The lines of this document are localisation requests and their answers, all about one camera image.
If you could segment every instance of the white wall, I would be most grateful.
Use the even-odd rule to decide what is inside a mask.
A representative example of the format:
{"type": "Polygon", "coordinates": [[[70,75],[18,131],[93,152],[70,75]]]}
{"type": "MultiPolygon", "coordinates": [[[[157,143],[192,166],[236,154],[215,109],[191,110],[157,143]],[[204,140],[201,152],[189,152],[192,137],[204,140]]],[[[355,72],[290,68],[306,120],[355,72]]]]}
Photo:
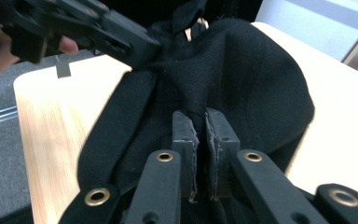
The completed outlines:
{"type": "Polygon", "coordinates": [[[358,40],[358,0],[264,0],[256,21],[343,61],[358,40]]]}

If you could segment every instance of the light wooden tabletop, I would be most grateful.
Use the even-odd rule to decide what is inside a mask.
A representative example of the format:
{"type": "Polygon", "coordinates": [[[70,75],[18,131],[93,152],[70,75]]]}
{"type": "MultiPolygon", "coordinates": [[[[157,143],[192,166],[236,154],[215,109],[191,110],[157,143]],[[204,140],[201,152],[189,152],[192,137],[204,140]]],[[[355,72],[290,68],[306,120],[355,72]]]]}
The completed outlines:
{"type": "MultiPolygon", "coordinates": [[[[263,23],[253,23],[300,65],[315,116],[290,169],[311,193],[324,183],[358,190],[358,72],[263,23]]],[[[79,189],[77,157],[106,100],[130,70],[107,56],[71,63],[71,77],[54,67],[14,84],[35,223],[57,223],[79,189]]]]}

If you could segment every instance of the black fabric bag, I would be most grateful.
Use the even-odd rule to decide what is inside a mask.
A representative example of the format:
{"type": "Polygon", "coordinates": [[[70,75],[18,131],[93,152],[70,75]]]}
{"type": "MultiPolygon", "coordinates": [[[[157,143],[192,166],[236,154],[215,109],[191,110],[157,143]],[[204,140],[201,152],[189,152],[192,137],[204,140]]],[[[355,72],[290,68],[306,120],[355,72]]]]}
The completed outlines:
{"type": "MultiPolygon", "coordinates": [[[[162,51],[146,67],[125,74],[107,102],[78,161],[79,195],[114,186],[122,198],[130,199],[148,155],[171,148],[172,113],[184,109],[200,144],[197,203],[183,199],[182,222],[252,222],[256,217],[246,202],[209,199],[202,169],[210,156],[205,108],[226,116],[241,148],[267,153],[284,171],[312,119],[313,104],[300,68],[280,46],[247,21],[224,19],[205,30],[194,20],[202,4],[197,6],[187,4],[175,12],[173,21],[149,29],[162,51]],[[177,16],[186,7],[192,8],[192,16],[177,16]],[[188,41],[184,30],[191,25],[188,41]]],[[[81,209],[74,200],[62,222],[86,223],[92,217],[97,223],[95,218],[101,217],[81,209]]]]}

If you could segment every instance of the metal grommet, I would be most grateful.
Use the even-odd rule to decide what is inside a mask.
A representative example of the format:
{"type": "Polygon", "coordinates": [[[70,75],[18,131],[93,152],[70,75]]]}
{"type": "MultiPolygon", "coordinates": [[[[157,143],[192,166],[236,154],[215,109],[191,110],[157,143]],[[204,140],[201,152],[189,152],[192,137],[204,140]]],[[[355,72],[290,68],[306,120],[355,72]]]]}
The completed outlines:
{"type": "Polygon", "coordinates": [[[168,152],[159,153],[157,155],[158,161],[171,161],[173,159],[173,154],[168,152]]]}
{"type": "Polygon", "coordinates": [[[343,204],[348,207],[358,206],[358,199],[352,194],[342,189],[330,189],[329,196],[337,203],[343,204]]]}
{"type": "Polygon", "coordinates": [[[248,161],[262,161],[263,158],[255,153],[255,152],[248,152],[245,154],[245,159],[248,160],[248,161]]]}
{"type": "Polygon", "coordinates": [[[107,189],[93,189],[85,198],[85,203],[88,206],[98,206],[105,203],[110,197],[110,192],[107,189]]]}

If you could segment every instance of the human hand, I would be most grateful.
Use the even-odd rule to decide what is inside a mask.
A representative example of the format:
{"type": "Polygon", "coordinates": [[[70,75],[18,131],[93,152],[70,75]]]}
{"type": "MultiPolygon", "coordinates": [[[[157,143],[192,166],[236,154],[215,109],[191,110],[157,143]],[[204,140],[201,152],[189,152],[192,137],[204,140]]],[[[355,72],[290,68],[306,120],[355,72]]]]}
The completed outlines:
{"type": "MultiPolygon", "coordinates": [[[[60,42],[60,50],[64,53],[77,53],[78,47],[75,41],[68,37],[63,37],[60,42]]],[[[19,58],[10,53],[11,39],[8,35],[0,31],[0,72],[16,63],[19,58]]]]}

